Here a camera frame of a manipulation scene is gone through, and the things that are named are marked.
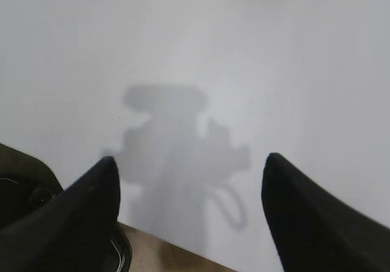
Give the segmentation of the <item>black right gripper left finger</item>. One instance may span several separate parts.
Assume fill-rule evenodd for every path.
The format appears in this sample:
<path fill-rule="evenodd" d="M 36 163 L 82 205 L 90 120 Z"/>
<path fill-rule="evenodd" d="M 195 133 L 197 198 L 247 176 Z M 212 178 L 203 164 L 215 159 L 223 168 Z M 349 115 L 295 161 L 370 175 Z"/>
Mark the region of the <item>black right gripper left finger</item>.
<path fill-rule="evenodd" d="M 51 202 L 1 230 L 1 271 L 118 271 L 119 175 L 104 157 Z"/>

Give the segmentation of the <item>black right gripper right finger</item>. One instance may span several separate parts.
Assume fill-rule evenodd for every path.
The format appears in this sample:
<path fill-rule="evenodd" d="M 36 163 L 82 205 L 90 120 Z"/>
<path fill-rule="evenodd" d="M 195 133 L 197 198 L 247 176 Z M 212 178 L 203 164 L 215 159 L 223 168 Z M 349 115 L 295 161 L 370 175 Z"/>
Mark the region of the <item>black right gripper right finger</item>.
<path fill-rule="evenodd" d="M 284 271 L 389 271 L 389 228 L 279 153 L 266 159 L 261 203 Z"/>

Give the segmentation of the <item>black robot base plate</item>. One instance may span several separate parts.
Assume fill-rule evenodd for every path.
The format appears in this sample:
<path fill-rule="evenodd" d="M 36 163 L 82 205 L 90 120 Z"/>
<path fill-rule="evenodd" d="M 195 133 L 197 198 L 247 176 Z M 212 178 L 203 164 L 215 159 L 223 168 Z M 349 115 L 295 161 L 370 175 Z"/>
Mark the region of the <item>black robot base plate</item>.
<path fill-rule="evenodd" d="M 67 188 L 60 185 L 52 170 L 41 160 L 1 146 L 1 230 L 45 206 Z M 118 217 L 112 240 L 121 257 L 118 271 L 128 271 L 132 247 Z"/>

